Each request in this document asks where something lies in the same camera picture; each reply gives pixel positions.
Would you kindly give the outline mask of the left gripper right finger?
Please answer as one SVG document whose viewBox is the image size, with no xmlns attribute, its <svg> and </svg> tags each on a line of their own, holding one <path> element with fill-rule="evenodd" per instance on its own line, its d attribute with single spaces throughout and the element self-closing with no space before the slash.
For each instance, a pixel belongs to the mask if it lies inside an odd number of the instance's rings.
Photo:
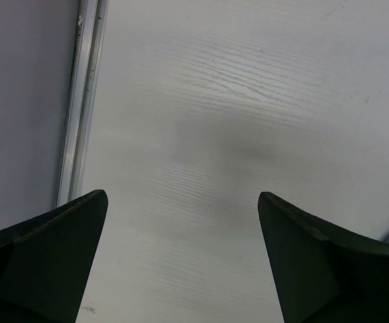
<svg viewBox="0 0 389 323">
<path fill-rule="evenodd" d="M 389 243 L 271 192 L 258 214 L 285 322 L 389 322 Z"/>
</svg>

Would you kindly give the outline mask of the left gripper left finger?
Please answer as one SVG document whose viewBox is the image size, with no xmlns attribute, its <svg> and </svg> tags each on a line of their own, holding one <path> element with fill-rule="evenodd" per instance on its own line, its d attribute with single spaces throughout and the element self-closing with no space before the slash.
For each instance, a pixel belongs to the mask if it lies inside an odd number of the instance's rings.
<svg viewBox="0 0 389 323">
<path fill-rule="evenodd" d="M 0 230 L 0 322 L 75 322 L 108 197 L 94 190 Z"/>
</svg>

